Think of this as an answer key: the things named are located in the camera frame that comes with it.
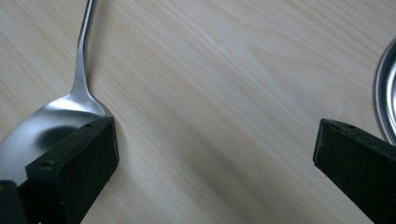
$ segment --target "wood grain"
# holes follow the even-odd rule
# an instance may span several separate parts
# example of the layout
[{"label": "wood grain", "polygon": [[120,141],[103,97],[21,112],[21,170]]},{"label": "wood grain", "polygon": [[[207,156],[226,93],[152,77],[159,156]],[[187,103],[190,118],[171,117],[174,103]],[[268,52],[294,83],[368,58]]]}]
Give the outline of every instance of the wood grain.
[{"label": "wood grain", "polygon": [[[0,139],[68,93],[82,0],[0,2]],[[120,166],[83,223],[371,223],[313,164],[322,118],[382,138],[392,0],[99,0],[89,86]]]}]

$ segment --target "wooden table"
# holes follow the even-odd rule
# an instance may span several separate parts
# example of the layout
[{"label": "wooden table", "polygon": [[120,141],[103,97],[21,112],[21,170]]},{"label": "wooden table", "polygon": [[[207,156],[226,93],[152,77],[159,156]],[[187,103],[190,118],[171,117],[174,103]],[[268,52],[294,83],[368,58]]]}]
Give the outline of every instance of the wooden table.
[{"label": "wooden table", "polygon": [[[0,139],[66,95],[86,1],[0,2]],[[120,165],[83,223],[371,223],[312,162],[320,119],[383,138],[394,0],[99,0],[89,86]]]}]

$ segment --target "metal bowl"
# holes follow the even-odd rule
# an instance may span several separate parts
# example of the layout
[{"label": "metal bowl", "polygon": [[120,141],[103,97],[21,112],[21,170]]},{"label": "metal bowl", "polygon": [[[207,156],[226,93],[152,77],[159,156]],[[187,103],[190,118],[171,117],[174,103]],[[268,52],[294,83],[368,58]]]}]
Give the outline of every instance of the metal bowl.
[{"label": "metal bowl", "polygon": [[388,141],[396,145],[396,38],[378,66],[375,83],[376,112]]}]

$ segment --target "metal spoon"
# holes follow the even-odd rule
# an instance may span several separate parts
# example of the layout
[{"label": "metal spoon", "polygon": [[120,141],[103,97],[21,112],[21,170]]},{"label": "metal spoon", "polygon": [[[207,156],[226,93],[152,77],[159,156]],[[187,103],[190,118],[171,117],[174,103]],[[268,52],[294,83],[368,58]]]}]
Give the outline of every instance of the metal spoon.
[{"label": "metal spoon", "polygon": [[89,93],[85,79],[86,52],[95,0],[89,0],[78,41],[76,74],[69,94],[44,105],[22,121],[0,144],[0,179],[22,184],[24,167],[79,127],[111,116]]},{"label": "metal spoon", "polygon": [[385,50],[377,69],[375,103],[382,131],[396,146],[396,38]]}]

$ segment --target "spoon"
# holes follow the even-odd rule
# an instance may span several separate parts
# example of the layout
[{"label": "spoon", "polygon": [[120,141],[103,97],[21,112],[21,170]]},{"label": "spoon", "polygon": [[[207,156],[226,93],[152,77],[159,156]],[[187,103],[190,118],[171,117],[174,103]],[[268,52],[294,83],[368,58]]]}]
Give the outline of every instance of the spoon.
[{"label": "spoon", "polygon": [[376,114],[388,141],[396,146],[396,38],[385,50],[377,68]]},{"label": "spoon", "polygon": [[0,180],[18,186],[27,179],[24,167],[79,127],[111,117],[109,110],[89,93],[86,51],[95,0],[89,0],[78,40],[76,74],[69,94],[39,108],[24,119],[0,144]]}]

